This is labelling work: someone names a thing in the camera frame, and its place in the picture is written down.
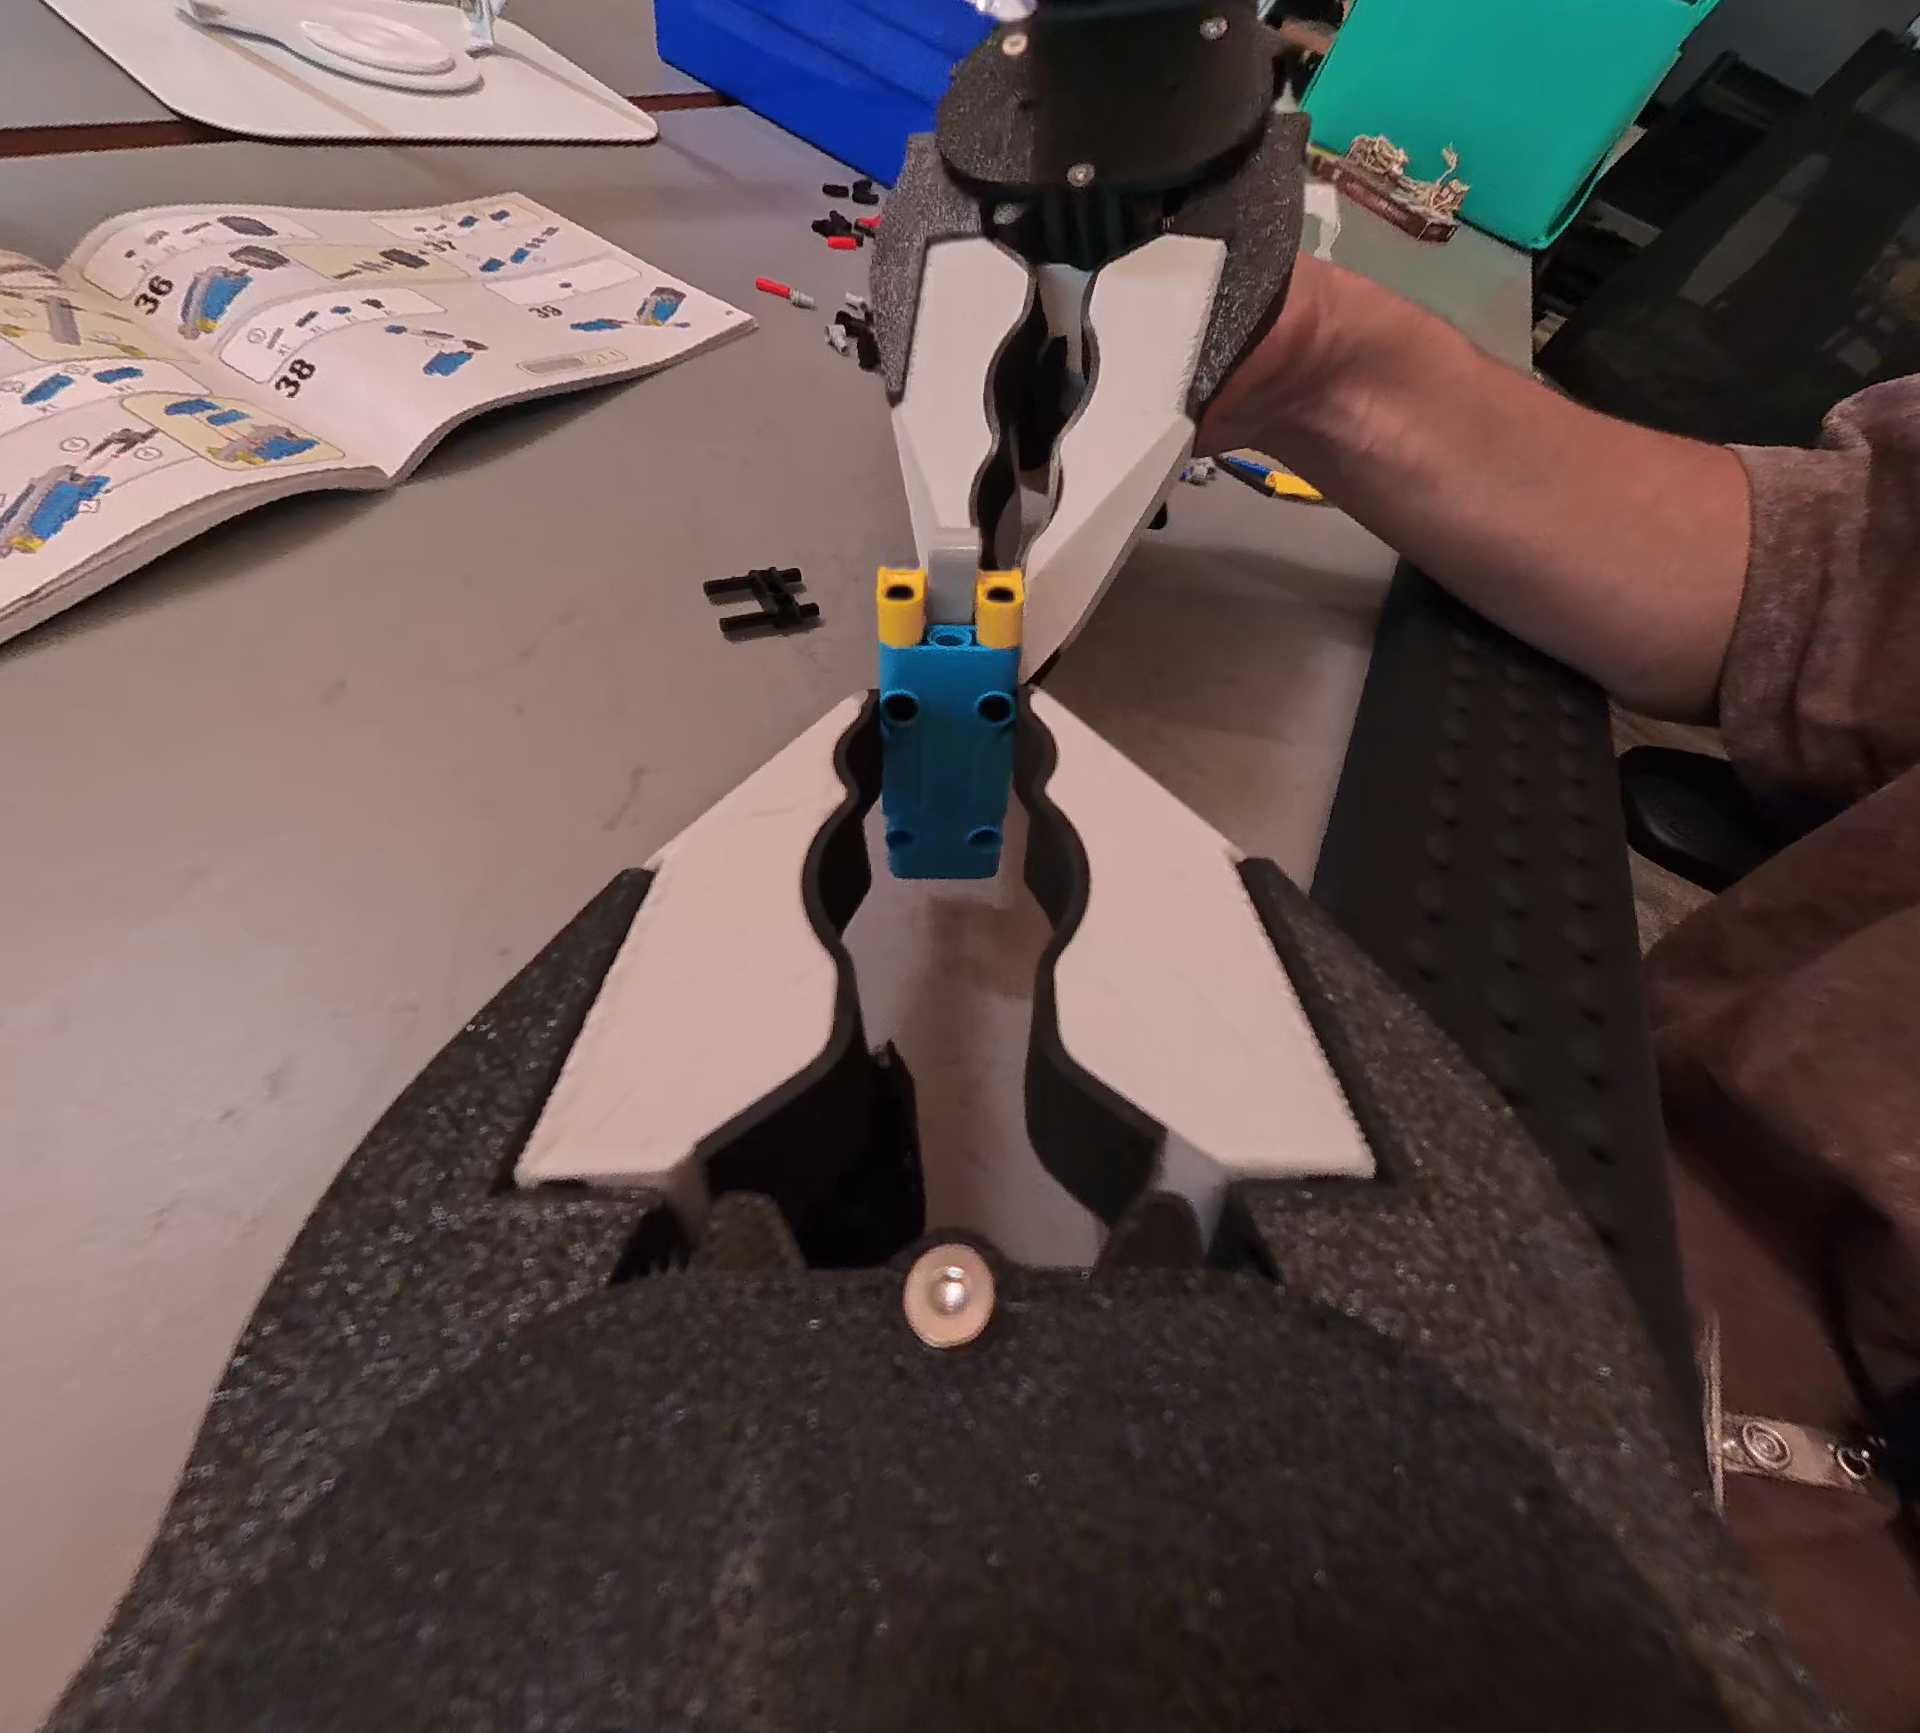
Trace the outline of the small blue yellow piece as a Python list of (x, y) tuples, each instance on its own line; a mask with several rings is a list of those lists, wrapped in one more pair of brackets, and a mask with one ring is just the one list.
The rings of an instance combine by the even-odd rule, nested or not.
[(1276, 505), (1311, 505), (1311, 508), (1325, 505), (1311, 477), (1269, 466), (1252, 454), (1200, 454), (1183, 466), (1183, 481), (1219, 481), (1219, 477), (1238, 477), (1238, 481), (1276, 495)]

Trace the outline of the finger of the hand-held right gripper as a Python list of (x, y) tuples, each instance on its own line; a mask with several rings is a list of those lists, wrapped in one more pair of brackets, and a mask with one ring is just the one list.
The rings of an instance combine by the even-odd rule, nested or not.
[(1021, 559), (1021, 677), (1091, 623), (1191, 454), (1185, 391), (1226, 258), (1226, 241), (1147, 241), (1091, 277), (1085, 406), (1050, 444), (1050, 514)]
[(894, 406), (926, 562), (999, 562), (1018, 490), (1018, 408), (1044, 346), (1037, 277), (999, 241), (926, 254), (907, 391)]

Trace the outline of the person's right forearm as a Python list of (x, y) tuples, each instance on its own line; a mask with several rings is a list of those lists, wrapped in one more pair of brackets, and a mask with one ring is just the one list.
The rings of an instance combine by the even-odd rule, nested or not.
[(1761, 806), (1863, 829), (1912, 868), (1912, 375), (1814, 444), (1599, 418), (1479, 363), (1435, 406), (1405, 550), (1620, 707), (1725, 732)]

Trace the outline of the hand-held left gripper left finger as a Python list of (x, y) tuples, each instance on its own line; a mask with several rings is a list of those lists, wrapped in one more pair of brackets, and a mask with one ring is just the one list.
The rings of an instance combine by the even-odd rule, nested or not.
[(876, 788), (876, 689), (854, 689), (647, 856), (519, 1187), (825, 1208), (851, 1181), (882, 1100), (844, 950)]

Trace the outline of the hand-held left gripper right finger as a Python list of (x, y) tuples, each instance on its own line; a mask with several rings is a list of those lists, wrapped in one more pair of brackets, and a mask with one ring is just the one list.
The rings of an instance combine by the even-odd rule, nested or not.
[(1098, 1234), (1141, 1208), (1226, 1234), (1270, 1196), (1378, 1196), (1378, 1143), (1293, 971), (1284, 868), (1050, 689), (1021, 698), (1018, 794), (1044, 912), (1021, 1116)]

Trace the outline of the person's right hand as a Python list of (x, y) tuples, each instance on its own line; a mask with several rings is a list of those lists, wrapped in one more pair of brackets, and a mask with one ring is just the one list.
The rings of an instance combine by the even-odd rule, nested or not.
[(1269, 454), (1380, 544), (1418, 559), (1435, 490), (1461, 472), (1470, 406), (1503, 375), (1470, 331), (1405, 291), (1301, 258), (1284, 311), (1226, 382), (1200, 454)]

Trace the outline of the small wooden model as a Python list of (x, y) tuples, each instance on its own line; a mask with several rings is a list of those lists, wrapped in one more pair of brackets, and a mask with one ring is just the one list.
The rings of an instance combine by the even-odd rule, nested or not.
[(1444, 148), (1435, 175), (1410, 175), (1405, 148), (1387, 136), (1355, 136), (1346, 151), (1313, 148), (1313, 171), (1355, 208), (1380, 215), (1405, 241), (1451, 246), (1461, 231), (1461, 151)]

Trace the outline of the blue grey yellow brick assembly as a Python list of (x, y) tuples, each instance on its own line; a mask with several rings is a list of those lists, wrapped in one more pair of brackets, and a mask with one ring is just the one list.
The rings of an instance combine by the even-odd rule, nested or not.
[(993, 881), (1018, 788), (1021, 572), (985, 540), (876, 574), (882, 840), (898, 881)]

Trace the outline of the instruction booklet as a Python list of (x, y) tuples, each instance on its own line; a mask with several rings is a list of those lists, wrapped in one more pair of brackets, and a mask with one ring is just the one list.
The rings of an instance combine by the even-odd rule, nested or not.
[(451, 426), (755, 331), (519, 188), (444, 208), (184, 201), (0, 272), (0, 641), (304, 490), (392, 490)]

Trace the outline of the black perforated panel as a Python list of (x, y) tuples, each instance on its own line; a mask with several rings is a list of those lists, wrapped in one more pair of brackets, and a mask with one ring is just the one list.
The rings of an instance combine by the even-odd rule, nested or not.
[(1311, 894), (1517, 1109), (1697, 1400), (1609, 698), (1392, 562)]

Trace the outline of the pile of small building pieces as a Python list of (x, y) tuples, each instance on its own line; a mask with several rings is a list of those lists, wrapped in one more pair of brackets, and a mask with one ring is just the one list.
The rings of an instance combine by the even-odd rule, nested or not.
[(888, 201), (894, 188), (870, 171), (825, 175), (817, 208), (808, 208), (808, 281), (788, 272), (757, 272), (749, 281), (757, 309), (817, 319), (825, 346), (864, 375), (882, 375), (876, 246)]

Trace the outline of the black pin connector piece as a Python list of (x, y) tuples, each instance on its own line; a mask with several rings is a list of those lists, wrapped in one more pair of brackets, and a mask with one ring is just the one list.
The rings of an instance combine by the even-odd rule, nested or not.
[(717, 630), (726, 641), (755, 641), (755, 637), (796, 637), (817, 623), (817, 605), (800, 590), (800, 572), (743, 572), (743, 574), (712, 574), (706, 584), (712, 605), (726, 605), (717, 621)]

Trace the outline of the teal plastic tote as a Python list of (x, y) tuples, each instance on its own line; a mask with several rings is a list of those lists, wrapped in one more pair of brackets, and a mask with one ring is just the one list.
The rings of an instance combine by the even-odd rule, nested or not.
[(1351, 0), (1301, 111), (1325, 151), (1387, 136), (1410, 175), (1444, 151), (1461, 218), (1545, 254), (1626, 123), (1720, 0)]

